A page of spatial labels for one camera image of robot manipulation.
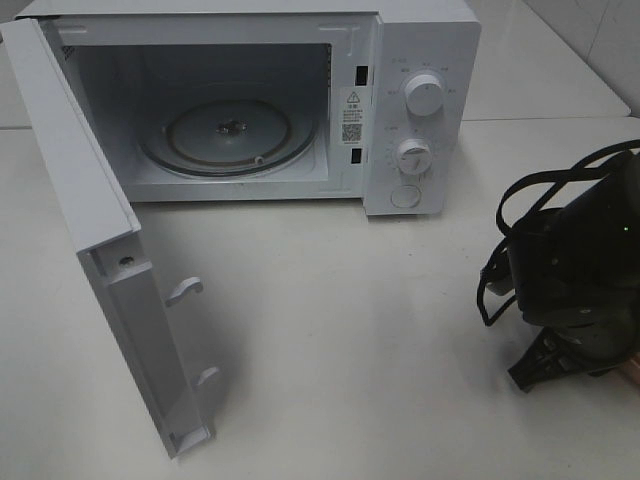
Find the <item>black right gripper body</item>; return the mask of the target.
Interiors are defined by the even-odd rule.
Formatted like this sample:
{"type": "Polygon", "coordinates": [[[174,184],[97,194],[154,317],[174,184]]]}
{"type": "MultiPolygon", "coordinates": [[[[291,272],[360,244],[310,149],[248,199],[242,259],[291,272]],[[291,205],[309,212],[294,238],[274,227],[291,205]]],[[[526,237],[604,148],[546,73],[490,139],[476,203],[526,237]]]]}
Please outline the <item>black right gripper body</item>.
{"type": "Polygon", "coordinates": [[[598,376],[620,366],[639,351],[639,324],[605,321],[574,327],[545,327],[553,363],[561,376],[598,376]]]}

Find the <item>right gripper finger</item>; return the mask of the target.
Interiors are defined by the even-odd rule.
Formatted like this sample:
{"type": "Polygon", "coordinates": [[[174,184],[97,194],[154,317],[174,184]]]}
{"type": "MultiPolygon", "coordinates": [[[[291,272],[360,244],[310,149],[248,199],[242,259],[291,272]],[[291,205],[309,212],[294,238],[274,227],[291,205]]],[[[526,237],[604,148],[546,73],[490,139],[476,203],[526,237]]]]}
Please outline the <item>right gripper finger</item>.
{"type": "Polygon", "coordinates": [[[516,386],[530,392],[536,385],[585,373],[590,360],[552,329],[543,329],[524,355],[508,369],[516,386]]]}

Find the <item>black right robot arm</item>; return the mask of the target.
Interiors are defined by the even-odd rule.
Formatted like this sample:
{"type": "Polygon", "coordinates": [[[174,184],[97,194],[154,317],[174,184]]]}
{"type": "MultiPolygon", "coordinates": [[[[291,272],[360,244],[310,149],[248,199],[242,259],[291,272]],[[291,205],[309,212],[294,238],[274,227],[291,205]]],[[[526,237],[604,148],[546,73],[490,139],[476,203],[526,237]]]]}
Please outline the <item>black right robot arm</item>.
{"type": "Polygon", "coordinates": [[[601,180],[522,221],[508,247],[523,320],[541,331],[509,374],[523,391],[599,375],[639,351],[639,157],[613,157],[601,180]]]}

